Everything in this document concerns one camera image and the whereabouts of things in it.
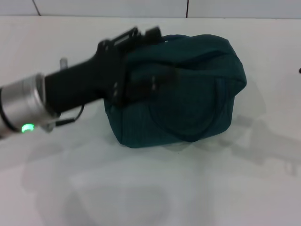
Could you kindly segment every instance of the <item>white surface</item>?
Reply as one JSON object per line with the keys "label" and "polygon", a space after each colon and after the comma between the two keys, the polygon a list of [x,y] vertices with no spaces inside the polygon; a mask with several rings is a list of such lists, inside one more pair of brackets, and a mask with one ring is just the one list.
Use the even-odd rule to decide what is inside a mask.
{"label": "white surface", "polygon": [[300,19],[298,0],[189,0],[188,17]]}
{"label": "white surface", "polygon": [[48,135],[0,143],[0,225],[299,226],[301,21],[0,18],[0,82],[90,57],[98,41],[160,25],[228,38],[248,85],[232,126],[190,145],[120,146],[102,102]]}
{"label": "white surface", "polygon": [[38,15],[32,0],[0,0],[0,15]]}
{"label": "white surface", "polygon": [[186,17],[187,0],[36,0],[43,16]]}

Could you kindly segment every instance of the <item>green led light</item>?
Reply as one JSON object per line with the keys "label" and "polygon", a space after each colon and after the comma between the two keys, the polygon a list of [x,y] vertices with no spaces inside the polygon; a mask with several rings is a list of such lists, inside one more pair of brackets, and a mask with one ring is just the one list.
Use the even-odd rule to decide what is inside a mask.
{"label": "green led light", "polygon": [[25,133],[26,131],[33,131],[34,125],[33,124],[25,124],[22,126],[22,133]]}

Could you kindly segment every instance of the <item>teal pouch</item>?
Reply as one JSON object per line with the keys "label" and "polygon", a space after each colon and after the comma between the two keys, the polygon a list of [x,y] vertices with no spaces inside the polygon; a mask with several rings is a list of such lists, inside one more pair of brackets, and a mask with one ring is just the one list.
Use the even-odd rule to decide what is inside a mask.
{"label": "teal pouch", "polygon": [[168,35],[164,41],[128,54],[126,65],[132,80],[174,68],[177,84],[123,109],[104,101],[111,128],[125,146],[194,142],[222,133],[231,124],[235,95],[246,86],[243,66],[228,40]]}

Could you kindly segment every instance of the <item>cable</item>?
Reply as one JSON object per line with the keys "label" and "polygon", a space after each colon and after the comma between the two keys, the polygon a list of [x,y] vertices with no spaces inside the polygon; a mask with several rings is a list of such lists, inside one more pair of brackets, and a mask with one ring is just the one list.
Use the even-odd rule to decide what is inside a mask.
{"label": "cable", "polygon": [[69,123],[76,122],[80,118],[81,114],[83,113],[84,108],[85,108],[85,106],[82,105],[78,115],[75,118],[69,118],[69,119],[56,121],[55,126],[60,127],[60,126],[63,126],[63,125],[69,124]]}

